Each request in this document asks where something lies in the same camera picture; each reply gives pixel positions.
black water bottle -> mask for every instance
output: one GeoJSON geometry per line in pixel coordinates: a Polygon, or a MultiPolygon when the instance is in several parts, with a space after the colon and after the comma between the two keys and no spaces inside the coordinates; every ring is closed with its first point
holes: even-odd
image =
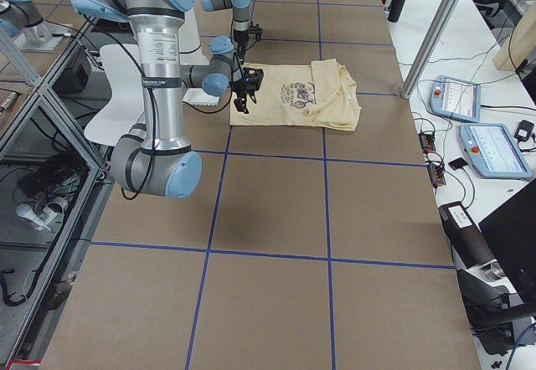
{"type": "Polygon", "coordinates": [[[391,23],[396,23],[399,21],[400,14],[402,13],[402,8],[404,7],[405,0],[393,0],[391,3],[391,9],[389,10],[389,16],[387,20],[391,23]]]}

black monitor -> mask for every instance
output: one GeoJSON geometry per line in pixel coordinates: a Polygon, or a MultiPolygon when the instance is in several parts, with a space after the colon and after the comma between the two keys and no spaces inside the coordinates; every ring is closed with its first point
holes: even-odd
{"type": "Polygon", "coordinates": [[[514,194],[479,226],[520,297],[526,303],[536,302],[536,181],[514,194]]]}

power strip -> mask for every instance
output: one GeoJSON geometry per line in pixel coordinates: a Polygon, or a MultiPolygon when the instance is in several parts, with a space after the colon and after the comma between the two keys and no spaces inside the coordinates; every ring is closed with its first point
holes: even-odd
{"type": "MultiPolygon", "coordinates": [[[[420,133],[419,134],[420,147],[425,155],[428,156],[430,152],[436,152],[436,144],[434,143],[434,137],[431,134],[420,133]]],[[[440,188],[446,185],[444,168],[442,168],[436,162],[428,161],[426,165],[428,171],[428,177],[432,183],[433,188],[440,188]]]]}

aluminum pole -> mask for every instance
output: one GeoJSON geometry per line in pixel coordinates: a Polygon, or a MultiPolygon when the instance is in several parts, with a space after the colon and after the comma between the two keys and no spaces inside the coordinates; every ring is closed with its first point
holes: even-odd
{"type": "Polygon", "coordinates": [[[434,52],[437,41],[439,41],[457,3],[458,0],[441,0],[434,19],[432,20],[432,24],[430,25],[430,28],[428,28],[425,39],[420,46],[419,52],[417,52],[415,61],[413,62],[410,72],[405,79],[404,86],[400,91],[400,96],[402,98],[405,98],[406,100],[409,99],[411,93],[417,86],[417,82],[428,63],[432,52],[434,52]]]}

yellow t-shirt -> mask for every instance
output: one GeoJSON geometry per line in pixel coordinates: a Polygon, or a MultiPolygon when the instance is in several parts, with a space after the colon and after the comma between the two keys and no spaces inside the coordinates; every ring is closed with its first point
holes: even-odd
{"type": "Polygon", "coordinates": [[[233,126],[320,126],[354,131],[361,107],[356,83],[335,59],[311,65],[246,64],[263,69],[264,79],[248,99],[249,114],[231,108],[233,126]]]}

